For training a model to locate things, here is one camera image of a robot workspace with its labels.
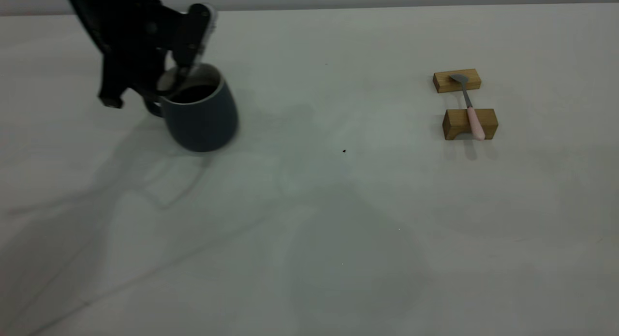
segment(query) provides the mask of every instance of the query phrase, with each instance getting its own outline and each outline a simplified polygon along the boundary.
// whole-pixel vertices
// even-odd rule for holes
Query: spoon bowl
[[[453,74],[450,77],[453,78],[453,80],[456,80],[459,83],[462,83],[463,85],[466,85],[466,83],[469,82],[469,78],[463,74]]]

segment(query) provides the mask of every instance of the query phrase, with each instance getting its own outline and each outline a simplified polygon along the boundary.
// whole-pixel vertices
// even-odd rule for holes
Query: wooden block
[[[462,91],[462,85],[456,80],[453,80],[451,75],[464,74],[469,78],[469,82],[466,84],[466,89],[479,89],[482,86],[482,79],[477,74],[475,69],[456,70],[453,72],[442,72],[434,74],[434,86],[438,93]]]
[[[499,127],[495,109],[475,109],[475,112],[486,134],[486,140],[494,138]],[[445,140],[453,140],[460,133],[471,133],[466,109],[447,110],[442,120],[442,132],[445,133]]]

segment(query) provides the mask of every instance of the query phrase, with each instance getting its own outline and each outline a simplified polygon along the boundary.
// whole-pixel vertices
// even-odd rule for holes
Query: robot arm
[[[82,25],[103,54],[99,98],[121,108],[127,88],[139,93],[157,116],[159,96],[174,93],[194,64],[199,63],[213,32],[215,10],[194,4],[187,14],[167,8],[159,0],[70,0]],[[165,56],[172,52],[177,73],[172,87],[157,90]]]

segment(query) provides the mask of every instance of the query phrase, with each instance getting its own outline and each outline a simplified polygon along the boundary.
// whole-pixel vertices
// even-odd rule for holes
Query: mug handle
[[[163,114],[161,113],[161,107],[155,104],[155,102],[144,100],[144,105],[146,105],[146,109],[149,113],[157,117],[163,117]]]

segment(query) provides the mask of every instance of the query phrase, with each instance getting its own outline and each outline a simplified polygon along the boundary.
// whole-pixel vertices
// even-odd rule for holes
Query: mug rim
[[[208,96],[205,96],[204,98],[201,98],[200,100],[193,101],[193,102],[175,102],[170,98],[173,95],[178,94],[185,89],[194,87],[193,85],[187,85],[187,83],[190,82],[191,80],[192,74],[199,73],[200,71],[207,72],[208,70],[214,70],[217,76],[219,77],[217,88],[215,89],[215,91],[213,91],[213,93],[210,93]],[[164,74],[162,74],[162,76],[159,78],[159,81],[157,81],[157,88],[159,90],[162,90],[163,87],[166,87],[165,86],[166,81],[168,81],[171,84],[173,81],[173,77],[176,74],[176,71],[177,71],[177,67],[173,67],[169,70],[166,70],[166,72],[164,72]],[[172,93],[169,96],[161,96],[161,98],[164,98],[168,103],[174,104],[174,105],[195,105],[195,104],[199,104],[201,102],[210,100],[210,98],[214,97],[219,92],[221,92],[221,89],[223,88],[224,83],[225,83],[225,80],[223,78],[223,74],[221,73],[221,71],[219,71],[219,69],[217,69],[217,67],[215,67],[215,65],[208,64],[208,63],[200,63],[199,65],[197,65],[197,67],[195,67],[194,69],[192,69],[192,71],[190,71],[190,75],[188,76],[188,79],[185,81],[185,83],[183,83],[183,85],[180,87],[180,89],[177,92]]]

